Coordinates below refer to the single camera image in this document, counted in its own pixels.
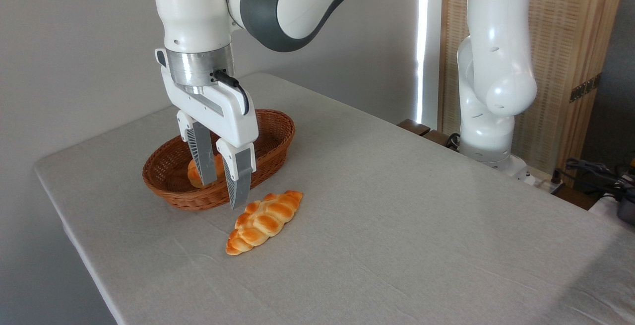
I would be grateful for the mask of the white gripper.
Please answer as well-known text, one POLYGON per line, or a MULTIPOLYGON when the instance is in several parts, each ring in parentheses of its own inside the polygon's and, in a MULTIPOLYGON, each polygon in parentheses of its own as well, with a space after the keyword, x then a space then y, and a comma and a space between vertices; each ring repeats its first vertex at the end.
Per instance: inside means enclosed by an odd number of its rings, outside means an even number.
POLYGON ((173 81, 165 49, 156 49, 156 60, 161 64, 166 93, 179 108, 177 120, 181 138, 188 144, 200 182, 207 186, 217 180, 211 130, 222 138, 216 142, 216 149, 224 161, 231 208, 244 205, 250 193, 252 173, 256 171, 251 142, 258 137, 258 126, 251 97, 219 81, 209 81, 192 91, 173 81))

